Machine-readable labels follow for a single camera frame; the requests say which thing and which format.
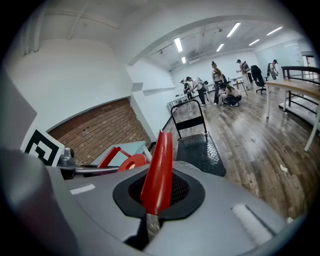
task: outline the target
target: wooden floor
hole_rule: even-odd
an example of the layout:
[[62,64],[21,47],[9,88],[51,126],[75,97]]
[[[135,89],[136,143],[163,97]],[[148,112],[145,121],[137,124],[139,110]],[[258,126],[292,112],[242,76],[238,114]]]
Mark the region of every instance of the wooden floor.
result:
[[[267,97],[255,90],[243,92],[240,106],[202,107],[207,130],[226,169],[225,178],[240,184],[263,199],[283,217],[296,218],[310,209],[320,182],[320,138],[316,135],[308,152],[304,151],[312,127],[278,108],[283,91],[271,90],[270,117],[266,118]],[[177,109],[178,122],[200,115],[193,103]],[[179,138],[171,120],[165,132],[172,132],[176,159]],[[203,125],[181,131],[189,136],[204,131]],[[288,173],[280,166],[287,168]]]

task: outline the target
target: black railing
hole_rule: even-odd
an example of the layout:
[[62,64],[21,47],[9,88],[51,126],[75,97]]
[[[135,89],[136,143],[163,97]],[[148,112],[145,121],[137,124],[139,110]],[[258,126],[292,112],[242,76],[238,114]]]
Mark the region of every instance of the black railing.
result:
[[[301,81],[306,81],[306,82],[312,82],[314,84],[320,85],[320,82],[317,82],[315,80],[318,80],[318,78],[304,78],[304,76],[312,76],[314,73],[318,76],[320,76],[320,68],[317,67],[312,67],[312,66],[282,66],[282,73],[283,73],[283,78],[288,78],[288,79],[296,79],[296,80],[301,80]],[[290,75],[290,71],[301,71],[301,75]]]

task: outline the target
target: fluorescent light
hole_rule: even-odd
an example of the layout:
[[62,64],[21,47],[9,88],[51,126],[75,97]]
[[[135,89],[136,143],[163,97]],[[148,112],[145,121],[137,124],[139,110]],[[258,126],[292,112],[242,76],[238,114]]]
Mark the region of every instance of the fluorescent light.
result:
[[272,33],[276,32],[276,31],[278,31],[278,30],[280,30],[280,29],[282,29],[282,26],[280,26],[280,27],[276,28],[275,30],[273,30],[273,31],[269,32],[269,33],[268,33],[268,34],[266,34],[266,35],[267,35],[267,36],[269,36],[270,34],[272,34]]
[[178,48],[179,53],[182,52],[182,45],[180,42],[180,38],[178,37],[178,38],[174,39],[174,42],[175,42],[176,47]]
[[239,27],[240,24],[241,24],[241,23],[239,23],[239,22],[236,23],[226,37],[227,37],[227,38],[231,37],[231,35],[233,34],[233,32],[236,31],[237,27]]
[[222,46],[224,46],[224,43],[220,44],[219,48],[216,51],[219,52]]
[[253,41],[252,43],[249,44],[249,46],[252,46],[253,44],[255,44],[256,42],[260,41],[260,39],[257,39],[255,41]]

